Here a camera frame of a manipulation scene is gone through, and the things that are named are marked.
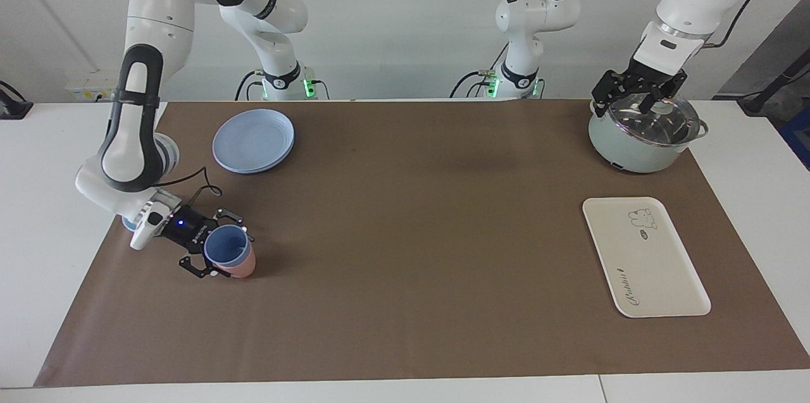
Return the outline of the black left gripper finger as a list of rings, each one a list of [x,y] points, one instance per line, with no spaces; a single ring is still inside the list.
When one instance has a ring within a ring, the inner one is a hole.
[[[610,105],[628,97],[626,75],[613,70],[605,71],[591,90],[591,96],[596,117],[604,117]]]
[[[648,114],[655,103],[674,98],[686,79],[686,75],[675,75],[670,80],[661,83],[661,85],[651,86],[650,92],[640,101],[637,109],[639,109],[642,114]]]

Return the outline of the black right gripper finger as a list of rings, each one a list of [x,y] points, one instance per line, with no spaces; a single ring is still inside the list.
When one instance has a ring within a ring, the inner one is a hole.
[[[182,259],[179,260],[178,265],[181,268],[183,268],[183,270],[188,271],[189,273],[196,276],[197,278],[202,279],[202,278],[204,278],[206,276],[218,276],[218,275],[224,276],[226,278],[231,278],[232,277],[232,274],[229,273],[229,271],[221,270],[221,268],[218,268],[217,265],[214,265],[210,261],[210,259],[208,259],[206,257],[204,257],[204,262],[205,262],[204,268],[202,268],[202,269],[197,268],[196,266],[194,266],[194,264],[192,262],[192,257],[193,256],[191,256],[191,255],[183,256]]]
[[[249,233],[248,227],[246,227],[245,218],[234,211],[231,211],[230,209],[218,208],[215,210],[215,213],[212,216],[212,221],[215,223],[212,231],[225,225],[235,225],[246,234],[246,237],[251,244],[255,242],[254,236]]]

